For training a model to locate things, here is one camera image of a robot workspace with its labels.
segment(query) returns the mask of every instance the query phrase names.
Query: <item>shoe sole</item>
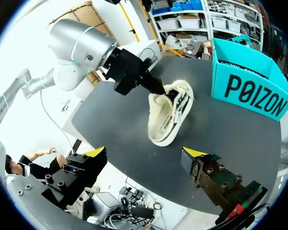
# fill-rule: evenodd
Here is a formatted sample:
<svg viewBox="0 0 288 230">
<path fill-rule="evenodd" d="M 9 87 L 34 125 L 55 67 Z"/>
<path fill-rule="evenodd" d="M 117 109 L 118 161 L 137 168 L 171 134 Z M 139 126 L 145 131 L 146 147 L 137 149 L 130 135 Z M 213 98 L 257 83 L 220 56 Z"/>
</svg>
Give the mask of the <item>shoe sole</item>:
<svg viewBox="0 0 288 230">
<path fill-rule="evenodd" d="M 165 146 L 170 145 L 174 141 L 184 119 L 187 117 L 187 115 L 189 114 L 189 112 L 192 108 L 193 100 L 194 100 L 194 97 L 192 99 L 188 100 L 188 103 L 187 103 L 187 106 L 184 110 L 184 113 L 181 115 L 181 122 L 176 124 L 176 126 L 173 128 L 173 130 L 171 131 L 169 136 L 166 139 L 164 139 L 163 141 L 159 141 L 159 142 L 152 141 L 155 145 L 160 146 L 160 147 L 165 147 Z"/>
</svg>

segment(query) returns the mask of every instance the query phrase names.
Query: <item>person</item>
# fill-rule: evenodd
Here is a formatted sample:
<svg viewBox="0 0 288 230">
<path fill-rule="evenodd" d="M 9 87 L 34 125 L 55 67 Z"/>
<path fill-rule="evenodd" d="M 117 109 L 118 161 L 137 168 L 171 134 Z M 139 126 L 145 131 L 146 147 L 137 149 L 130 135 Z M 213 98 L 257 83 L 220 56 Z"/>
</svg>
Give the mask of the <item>person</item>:
<svg viewBox="0 0 288 230">
<path fill-rule="evenodd" d="M 33 163 L 35 159 L 45 154 L 52 154 L 56 152 L 55 148 L 49 148 L 36 151 L 32 154 L 22 155 L 19 162 L 16 163 L 9 155 L 6 155 L 5 171 L 8 174 L 16 174 L 19 176 L 33 175 L 37 179 L 45 179 L 45 175 L 54 174 L 60 170 L 63 165 L 67 164 L 66 158 L 62 155 L 57 155 L 50 163 L 49 168 L 44 168 L 38 164 Z"/>
</svg>

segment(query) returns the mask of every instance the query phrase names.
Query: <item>red part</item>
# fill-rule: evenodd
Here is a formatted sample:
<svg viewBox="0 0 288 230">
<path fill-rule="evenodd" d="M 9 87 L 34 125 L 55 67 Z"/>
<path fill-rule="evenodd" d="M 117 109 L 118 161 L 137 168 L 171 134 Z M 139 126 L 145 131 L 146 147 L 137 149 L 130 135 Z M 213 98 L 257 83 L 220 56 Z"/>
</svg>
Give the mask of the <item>red part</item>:
<svg viewBox="0 0 288 230">
<path fill-rule="evenodd" d="M 232 210 L 232 212 L 228 215 L 228 218 L 233 217 L 235 215 L 240 215 L 242 212 L 244 211 L 244 207 L 242 205 L 237 205 L 234 210 Z"/>
</svg>

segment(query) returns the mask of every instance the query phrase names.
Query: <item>black t-shirt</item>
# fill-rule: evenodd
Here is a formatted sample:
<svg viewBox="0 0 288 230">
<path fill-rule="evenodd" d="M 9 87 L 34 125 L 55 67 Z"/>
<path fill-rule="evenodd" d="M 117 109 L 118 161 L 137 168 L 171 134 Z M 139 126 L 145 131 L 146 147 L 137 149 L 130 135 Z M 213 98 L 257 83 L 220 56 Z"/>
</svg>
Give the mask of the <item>black t-shirt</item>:
<svg viewBox="0 0 288 230">
<path fill-rule="evenodd" d="M 26 166 L 29 166 L 30 174 L 32 174 L 37 179 L 44 179 L 45 175 L 49 174 L 48 168 L 44 168 L 38 164 L 32 163 L 25 155 L 22 155 L 19 163 L 23 169 L 23 176 L 25 175 Z"/>
</svg>

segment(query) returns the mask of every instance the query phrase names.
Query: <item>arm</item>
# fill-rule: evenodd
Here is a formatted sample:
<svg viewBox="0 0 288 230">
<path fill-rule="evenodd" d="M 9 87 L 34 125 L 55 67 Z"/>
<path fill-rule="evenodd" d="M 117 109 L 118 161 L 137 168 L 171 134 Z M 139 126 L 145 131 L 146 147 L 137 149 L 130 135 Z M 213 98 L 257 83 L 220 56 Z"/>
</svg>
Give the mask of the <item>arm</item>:
<svg viewBox="0 0 288 230">
<path fill-rule="evenodd" d="M 56 149 L 51 147 L 49 149 L 42 149 L 38 150 L 32 154 L 25 155 L 30 161 L 34 161 L 36 158 L 43 156 L 44 154 L 51 154 L 53 152 L 56 152 Z"/>
</svg>

